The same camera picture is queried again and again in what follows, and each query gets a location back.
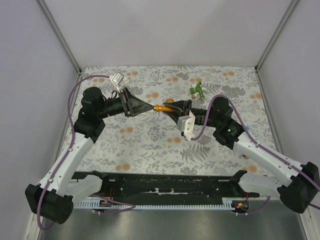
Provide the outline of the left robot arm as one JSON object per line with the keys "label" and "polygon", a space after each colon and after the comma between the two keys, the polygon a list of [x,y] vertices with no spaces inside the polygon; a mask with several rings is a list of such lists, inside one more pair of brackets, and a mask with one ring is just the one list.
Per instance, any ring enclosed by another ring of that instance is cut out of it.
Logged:
{"label": "left robot arm", "polygon": [[98,87],[83,92],[77,120],[71,124],[68,146],[37,185],[29,184],[25,196],[37,222],[46,218],[63,224],[74,206],[93,194],[101,197],[110,192],[107,175],[96,170],[78,183],[70,184],[80,162],[98,140],[106,124],[104,119],[124,114],[135,117],[153,111],[154,106],[133,96],[127,88],[115,98],[106,98]]}

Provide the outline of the white pipe elbow far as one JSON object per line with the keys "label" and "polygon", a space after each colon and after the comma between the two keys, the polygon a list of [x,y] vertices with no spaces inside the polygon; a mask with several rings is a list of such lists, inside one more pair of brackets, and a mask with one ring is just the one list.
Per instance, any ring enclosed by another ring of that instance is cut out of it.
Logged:
{"label": "white pipe elbow far", "polygon": [[128,78],[124,78],[122,82],[123,82],[124,84],[127,84],[129,81],[130,81],[130,80],[129,80]]}

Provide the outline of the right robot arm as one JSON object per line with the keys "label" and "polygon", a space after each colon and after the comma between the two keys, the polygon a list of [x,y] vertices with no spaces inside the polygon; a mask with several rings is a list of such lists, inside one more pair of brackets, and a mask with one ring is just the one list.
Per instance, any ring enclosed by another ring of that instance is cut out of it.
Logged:
{"label": "right robot arm", "polygon": [[320,191],[319,169],[315,164],[303,164],[263,145],[248,132],[241,118],[232,118],[237,110],[223,95],[214,96],[206,110],[193,108],[191,100],[164,102],[155,110],[173,119],[189,141],[200,139],[207,127],[214,128],[213,137],[218,143],[249,157],[271,173],[271,177],[263,177],[238,171],[229,184],[229,191],[235,197],[247,192],[278,198],[287,208],[302,214]]}

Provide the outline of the orange water faucet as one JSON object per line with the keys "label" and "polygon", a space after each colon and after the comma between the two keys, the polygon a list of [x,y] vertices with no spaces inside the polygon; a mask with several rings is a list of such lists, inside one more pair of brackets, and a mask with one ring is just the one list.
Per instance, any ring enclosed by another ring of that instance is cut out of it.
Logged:
{"label": "orange water faucet", "polygon": [[[168,98],[165,103],[174,103],[175,101],[172,98]],[[174,112],[174,110],[166,105],[155,105],[153,110],[155,112]]]}

